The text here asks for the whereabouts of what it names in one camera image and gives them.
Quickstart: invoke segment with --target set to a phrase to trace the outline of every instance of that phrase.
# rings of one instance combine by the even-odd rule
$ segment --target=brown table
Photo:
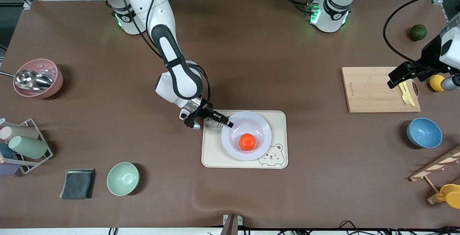
[[[281,110],[287,117],[289,165],[283,170],[205,168],[202,132],[186,128],[179,109],[154,92],[165,71],[138,36],[125,34],[103,1],[35,1],[24,11],[3,70],[35,58],[62,69],[53,99],[18,96],[0,78],[1,116],[34,118],[55,156],[25,176],[0,179],[0,227],[196,227],[240,214],[252,227],[438,228],[460,225],[460,212],[425,201],[433,191],[407,177],[460,143],[460,92],[435,94],[418,84],[422,112],[349,114],[343,66],[396,66],[403,60],[382,38],[387,16],[409,0],[355,0],[333,34],[308,27],[285,0],[171,1],[186,59],[202,65],[218,109]],[[389,25],[393,45],[412,58],[446,20],[429,0]],[[405,30],[428,29],[409,42]],[[404,138],[416,117],[435,120],[444,141],[416,150]],[[110,194],[116,163],[141,169],[132,196]],[[92,199],[59,199],[65,170],[96,168]],[[442,186],[460,166],[433,173]]]

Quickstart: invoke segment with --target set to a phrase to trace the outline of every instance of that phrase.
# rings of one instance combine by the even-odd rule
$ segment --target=dark gray towel
[[[91,198],[95,170],[67,170],[61,199],[76,200]]]

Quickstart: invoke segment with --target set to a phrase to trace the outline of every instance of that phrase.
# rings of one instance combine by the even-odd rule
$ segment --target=cutting board
[[[388,73],[394,67],[344,67],[342,79],[350,113],[420,112],[420,104],[412,86],[407,87],[415,107],[406,105],[399,87],[390,89]]]

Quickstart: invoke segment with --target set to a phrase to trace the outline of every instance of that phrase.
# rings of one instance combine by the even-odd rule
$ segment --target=yellow cup
[[[447,202],[450,206],[460,209],[460,186],[456,184],[444,185],[439,191],[439,194],[436,194],[436,199]]]

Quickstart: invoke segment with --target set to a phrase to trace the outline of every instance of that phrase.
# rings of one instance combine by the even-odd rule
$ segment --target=mint green bowl
[[[115,165],[107,176],[107,188],[118,196],[127,195],[139,184],[139,170],[129,162]]]

